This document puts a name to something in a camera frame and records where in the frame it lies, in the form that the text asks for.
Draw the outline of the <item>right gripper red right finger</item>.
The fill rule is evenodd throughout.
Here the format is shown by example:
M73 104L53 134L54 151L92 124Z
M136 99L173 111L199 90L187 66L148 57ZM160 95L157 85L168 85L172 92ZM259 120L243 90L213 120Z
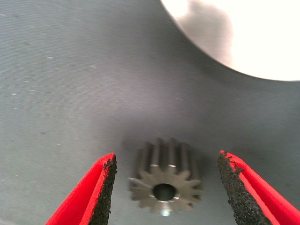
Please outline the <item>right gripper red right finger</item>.
M221 150L217 166L238 225L300 223L300 211L241 158Z

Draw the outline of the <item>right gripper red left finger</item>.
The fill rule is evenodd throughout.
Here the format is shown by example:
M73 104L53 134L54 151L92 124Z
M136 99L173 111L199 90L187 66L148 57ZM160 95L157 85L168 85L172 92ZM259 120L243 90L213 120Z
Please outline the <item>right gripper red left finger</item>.
M46 222L47 225L87 225L116 162L114 153L99 158Z

